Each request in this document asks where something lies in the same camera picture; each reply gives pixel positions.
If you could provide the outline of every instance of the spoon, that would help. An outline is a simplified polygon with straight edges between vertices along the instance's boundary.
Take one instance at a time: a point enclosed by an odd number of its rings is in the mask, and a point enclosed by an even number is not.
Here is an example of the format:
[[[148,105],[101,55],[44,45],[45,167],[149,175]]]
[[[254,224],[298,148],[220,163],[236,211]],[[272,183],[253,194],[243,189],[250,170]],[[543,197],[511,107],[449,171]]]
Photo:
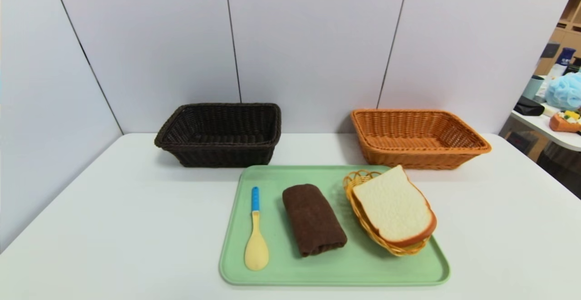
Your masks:
[[[261,270],[268,264],[268,247],[260,234],[260,203],[258,187],[252,188],[252,234],[246,244],[244,263],[249,270]]]

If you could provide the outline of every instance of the cup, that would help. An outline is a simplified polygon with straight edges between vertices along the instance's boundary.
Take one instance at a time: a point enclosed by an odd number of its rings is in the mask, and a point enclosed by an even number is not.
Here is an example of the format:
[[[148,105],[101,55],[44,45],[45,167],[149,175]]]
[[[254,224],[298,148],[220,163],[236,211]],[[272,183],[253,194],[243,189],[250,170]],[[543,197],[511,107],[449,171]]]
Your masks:
[[[529,80],[529,83],[527,83],[525,91],[522,92],[522,96],[533,100],[537,91],[539,91],[539,88],[543,84],[543,81],[544,78],[541,78],[539,75],[533,75]]]

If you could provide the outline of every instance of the light green plastic tray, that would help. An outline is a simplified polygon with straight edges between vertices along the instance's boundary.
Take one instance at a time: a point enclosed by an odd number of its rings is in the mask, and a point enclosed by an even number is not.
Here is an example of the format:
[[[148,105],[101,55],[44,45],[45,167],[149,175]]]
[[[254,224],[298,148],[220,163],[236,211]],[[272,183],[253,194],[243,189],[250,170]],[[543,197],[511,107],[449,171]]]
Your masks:
[[[236,285],[444,283],[450,276],[450,267],[433,237],[419,254],[395,257],[361,228],[342,186],[344,176],[360,169],[388,170],[385,166],[252,166],[244,170],[222,248],[222,277]],[[282,203],[282,191],[305,183],[318,186],[329,201],[347,234],[345,247],[316,256],[300,256]],[[261,271],[250,271],[244,265],[244,250],[251,235],[254,186],[260,188],[260,230],[270,252],[270,261]]]

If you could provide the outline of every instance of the orange wicker basket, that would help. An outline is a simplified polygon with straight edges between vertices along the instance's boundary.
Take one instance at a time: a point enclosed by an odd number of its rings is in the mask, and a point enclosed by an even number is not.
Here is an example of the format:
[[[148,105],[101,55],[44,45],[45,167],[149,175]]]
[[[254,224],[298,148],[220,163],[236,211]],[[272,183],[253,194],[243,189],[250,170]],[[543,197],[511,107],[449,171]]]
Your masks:
[[[443,110],[357,109],[351,119],[369,164],[450,170],[492,149],[460,118]]]

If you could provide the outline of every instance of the tabletop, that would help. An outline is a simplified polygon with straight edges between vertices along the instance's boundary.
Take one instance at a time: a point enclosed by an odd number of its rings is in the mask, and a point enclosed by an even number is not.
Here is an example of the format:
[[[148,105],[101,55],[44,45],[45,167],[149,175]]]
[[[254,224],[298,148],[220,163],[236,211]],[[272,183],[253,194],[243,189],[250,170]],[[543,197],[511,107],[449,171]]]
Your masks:
[[[558,299],[579,294],[581,201],[504,139],[409,170],[451,267],[433,287],[240,287],[218,273],[241,168],[184,168],[118,139],[0,255],[0,299]],[[353,134],[283,134],[271,164],[365,164]]]
[[[571,132],[556,132],[551,130],[548,126],[551,118],[546,115],[541,116],[525,116],[512,111],[511,117],[516,118],[520,122],[526,124],[530,128],[543,134],[550,141],[573,151],[581,151],[581,135]]]

